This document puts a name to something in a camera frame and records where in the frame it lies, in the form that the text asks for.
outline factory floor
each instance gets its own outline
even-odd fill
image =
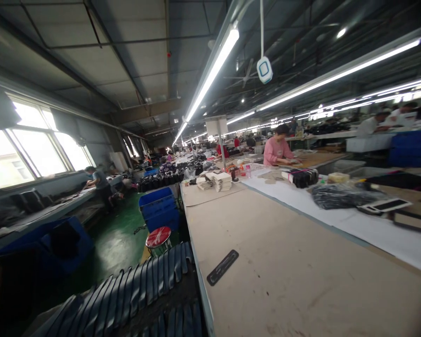
[[[140,228],[145,222],[138,207],[142,195],[128,195],[114,213],[98,215],[87,223],[87,232],[95,243],[94,250],[72,275],[56,284],[39,287],[30,317],[0,331],[0,336],[21,336],[38,314],[63,303],[72,294],[89,290],[94,283],[111,274],[117,275],[120,269],[145,261],[149,257],[145,249],[148,230]],[[177,243],[177,235],[172,236],[172,244]]]

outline pole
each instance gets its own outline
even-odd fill
[[[225,172],[226,172],[226,158],[225,158],[225,151],[223,149],[223,141],[221,139],[220,120],[217,121],[217,131],[218,131],[218,140],[220,141],[221,157],[223,158],[223,167],[225,168]]]

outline glue bottle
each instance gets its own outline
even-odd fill
[[[251,166],[246,165],[247,168],[247,178],[251,178]]]

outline plastic bag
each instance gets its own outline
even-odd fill
[[[312,198],[322,209],[336,209],[354,208],[388,197],[379,191],[366,191],[346,184],[331,184],[314,187]]]
[[[189,180],[189,179],[194,179],[195,178],[195,169],[190,169],[190,168],[186,168],[184,170],[184,179]]]

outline stack of paper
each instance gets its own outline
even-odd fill
[[[217,192],[229,190],[232,186],[231,176],[226,172],[215,175],[214,180],[214,186]]]
[[[196,184],[202,190],[207,190],[208,188],[212,187],[212,183],[210,181],[206,180],[206,178],[204,178],[204,177],[197,178]]]

